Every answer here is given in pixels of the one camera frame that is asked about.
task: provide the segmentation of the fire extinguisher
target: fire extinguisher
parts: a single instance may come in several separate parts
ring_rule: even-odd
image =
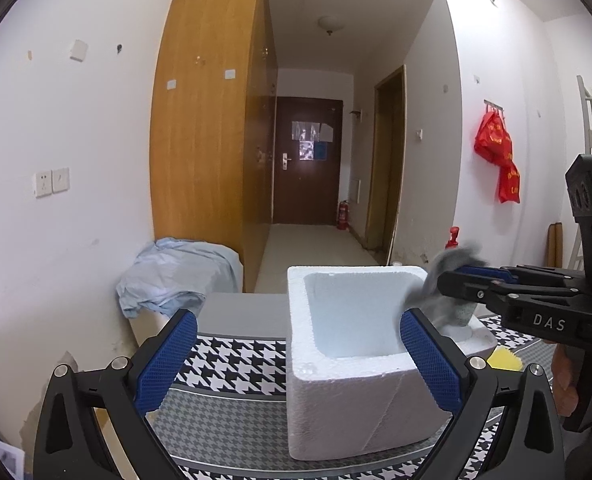
[[[336,227],[341,231],[345,231],[349,227],[349,204],[347,201],[338,205],[338,224]]]
[[[447,242],[447,245],[445,245],[445,249],[451,249],[452,247],[458,247],[458,242],[456,240],[456,238],[458,238],[458,233],[460,233],[459,227],[452,227],[450,229],[450,235],[452,236],[452,239]]]

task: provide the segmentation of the yellow sponge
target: yellow sponge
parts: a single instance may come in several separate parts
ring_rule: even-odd
[[[496,347],[496,350],[489,357],[487,363],[496,370],[514,370],[516,372],[522,370],[522,359],[504,346]]]

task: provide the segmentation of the door handle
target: door handle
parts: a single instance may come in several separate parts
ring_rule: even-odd
[[[287,171],[287,163],[290,161],[291,159],[287,157],[287,153],[283,153],[282,154],[282,169],[284,171]]]

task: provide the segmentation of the light blue cloth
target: light blue cloth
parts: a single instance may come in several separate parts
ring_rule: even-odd
[[[242,292],[243,266],[232,249],[207,242],[163,238],[141,252],[116,286],[125,317],[148,308],[173,316],[181,307],[196,316],[211,292]]]

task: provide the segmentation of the hook rack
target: hook rack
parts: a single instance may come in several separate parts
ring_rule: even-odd
[[[485,104],[491,106],[492,108],[495,108],[499,112],[504,111],[502,106],[498,106],[497,104],[493,103],[492,101],[488,101],[487,99],[485,99]]]

